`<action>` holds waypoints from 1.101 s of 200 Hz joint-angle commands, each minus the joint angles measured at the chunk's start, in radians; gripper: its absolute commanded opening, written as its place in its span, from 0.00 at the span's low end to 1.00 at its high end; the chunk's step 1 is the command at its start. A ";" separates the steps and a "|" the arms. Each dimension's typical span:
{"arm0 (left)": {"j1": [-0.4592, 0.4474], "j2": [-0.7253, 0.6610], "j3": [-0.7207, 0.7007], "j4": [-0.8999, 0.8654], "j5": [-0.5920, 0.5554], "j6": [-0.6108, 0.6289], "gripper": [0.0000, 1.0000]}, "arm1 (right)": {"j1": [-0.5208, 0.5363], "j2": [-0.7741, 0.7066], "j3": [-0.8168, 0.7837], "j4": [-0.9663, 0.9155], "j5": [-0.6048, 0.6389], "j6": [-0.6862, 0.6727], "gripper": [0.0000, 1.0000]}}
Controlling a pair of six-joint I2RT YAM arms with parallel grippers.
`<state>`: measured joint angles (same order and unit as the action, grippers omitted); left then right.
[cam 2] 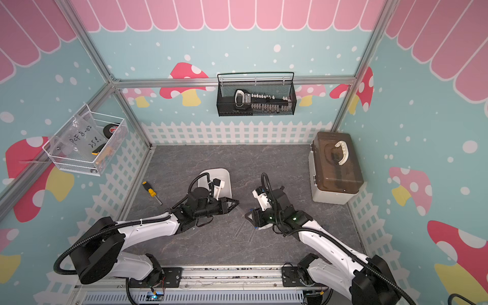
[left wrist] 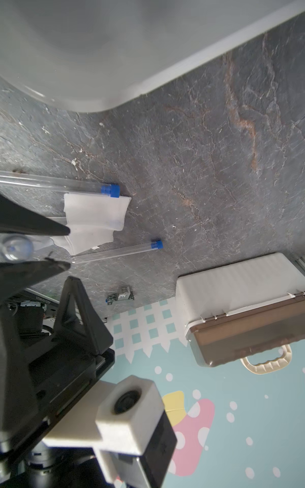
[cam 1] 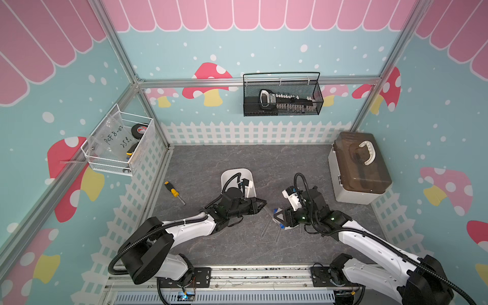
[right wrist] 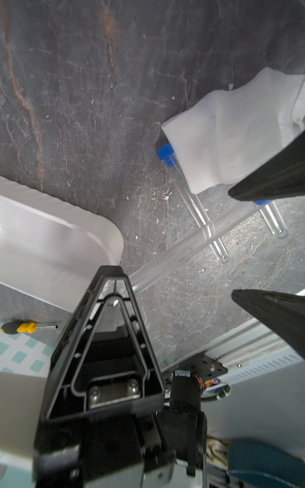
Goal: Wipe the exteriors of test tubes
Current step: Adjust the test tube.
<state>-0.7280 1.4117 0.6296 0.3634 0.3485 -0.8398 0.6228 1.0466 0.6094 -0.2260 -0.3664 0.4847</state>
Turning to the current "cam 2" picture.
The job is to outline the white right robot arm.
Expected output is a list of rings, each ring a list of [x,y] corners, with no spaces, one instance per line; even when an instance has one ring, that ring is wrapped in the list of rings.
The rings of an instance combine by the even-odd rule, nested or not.
[[[304,273],[347,297],[353,304],[414,304],[395,281],[384,259],[369,257],[345,245],[328,233],[309,214],[296,210],[283,189],[258,187],[252,192],[259,207],[247,214],[253,226],[275,227],[279,234],[311,247],[317,255],[304,259]]]

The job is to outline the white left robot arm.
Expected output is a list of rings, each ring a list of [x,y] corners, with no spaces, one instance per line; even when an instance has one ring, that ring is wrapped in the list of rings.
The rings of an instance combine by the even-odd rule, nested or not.
[[[165,279],[165,272],[155,256],[135,255],[126,249],[202,227],[200,219],[228,214],[239,203],[228,197],[217,198],[206,188],[196,188],[160,216],[121,222],[103,217],[59,255],[53,270],[60,275],[76,275],[84,285],[104,278],[126,278],[155,287]]]

